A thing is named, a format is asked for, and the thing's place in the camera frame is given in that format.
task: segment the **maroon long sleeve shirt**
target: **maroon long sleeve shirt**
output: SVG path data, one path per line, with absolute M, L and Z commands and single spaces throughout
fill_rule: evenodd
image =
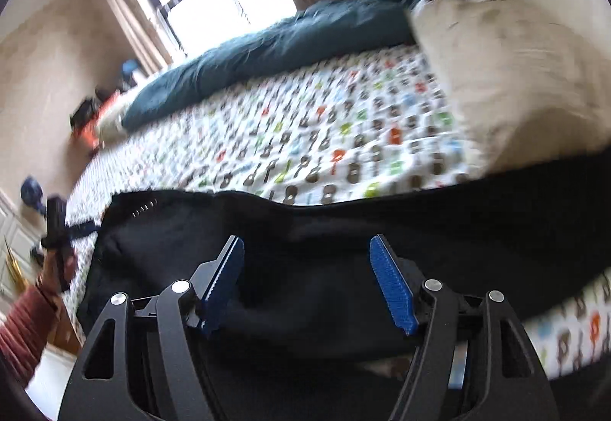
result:
M 55 321 L 55 311 L 39 289 L 31 285 L 15 302 L 0 325 L 0 353 L 24 388 L 30 383 Z

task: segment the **black garment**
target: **black garment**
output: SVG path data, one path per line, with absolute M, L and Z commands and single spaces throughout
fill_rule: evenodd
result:
M 609 263 L 610 157 L 606 150 L 329 206 L 289 207 L 238 192 L 121 194 L 99 232 L 78 317 L 88 332 L 115 292 L 158 294 L 238 235 L 246 261 L 227 308 L 226 340 L 266 343 L 296 363 L 393 356 L 409 344 L 368 258 L 369 239 L 383 233 L 427 277 L 460 293 L 499 289 L 526 319 L 575 295 Z M 151 201 L 157 204 L 132 216 Z M 380 419 L 390 408 L 380 407 Z

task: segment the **silver screw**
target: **silver screw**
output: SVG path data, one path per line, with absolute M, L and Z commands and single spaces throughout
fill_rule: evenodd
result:
M 424 282 L 424 286 L 427 290 L 430 290 L 431 292 L 438 292 L 439 290 L 441 290 L 442 284 L 438 280 L 427 280 Z
M 178 280 L 177 282 L 173 282 L 172 291 L 174 293 L 184 293 L 189 289 L 190 285 L 191 284 L 187 280 Z
M 111 304 L 112 305 L 121 305 L 126 300 L 127 300 L 127 295 L 125 295 L 124 293 L 115 293 L 115 295 L 111 297 Z
M 488 296 L 490 297 L 490 300 L 494 302 L 503 302 L 505 300 L 505 296 L 498 290 L 492 290 Z

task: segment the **mattress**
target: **mattress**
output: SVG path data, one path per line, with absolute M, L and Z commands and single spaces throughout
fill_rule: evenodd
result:
M 481 154 L 457 128 L 445 89 L 416 47 L 327 60 L 236 84 L 100 152 L 68 202 L 68 222 L 100 221 L 113 193 L 241 190 L 289 205 L 330 204 L 448 186 L 481 176 Z M 76 309 L 95 235 L 74 243 Z M 549 377 L 609 347 L 607 276 L 525 324 Z M 464 373 L 458 348 L 452 382 Z

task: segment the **pillowcase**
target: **pillowcase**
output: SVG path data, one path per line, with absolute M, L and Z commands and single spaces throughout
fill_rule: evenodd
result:
M 421 0 L 415 36 L 457 122 L 500 172 L 594 152 L 611 135 L 611 65 L 522 0 Z

